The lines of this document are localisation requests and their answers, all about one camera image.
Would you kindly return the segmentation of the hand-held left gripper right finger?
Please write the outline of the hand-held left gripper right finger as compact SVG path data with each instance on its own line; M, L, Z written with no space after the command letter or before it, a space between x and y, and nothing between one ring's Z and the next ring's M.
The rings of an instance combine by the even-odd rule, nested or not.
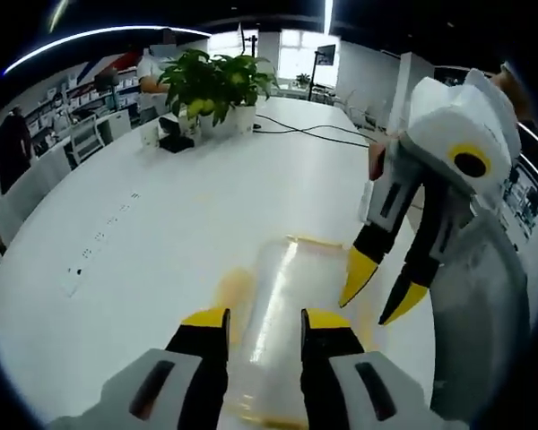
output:
M300 388L310 429L447 429L424 392L380 352L367 352L347 319L301 310Z

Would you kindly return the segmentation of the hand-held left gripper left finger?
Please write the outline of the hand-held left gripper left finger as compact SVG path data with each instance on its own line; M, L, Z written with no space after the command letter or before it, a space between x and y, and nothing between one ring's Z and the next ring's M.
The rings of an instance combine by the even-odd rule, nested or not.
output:
M215 429L228 389L230 310L190 315L164 349L152 348L103 385L100 400L50 429Z

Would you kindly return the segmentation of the person's right hand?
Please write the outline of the person's right hand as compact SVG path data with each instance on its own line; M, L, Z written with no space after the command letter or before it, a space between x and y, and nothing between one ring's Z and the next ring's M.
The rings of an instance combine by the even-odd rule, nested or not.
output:
M369 145L369 179L378 180L384 171L384 162L386 155L385 142L373 142Z

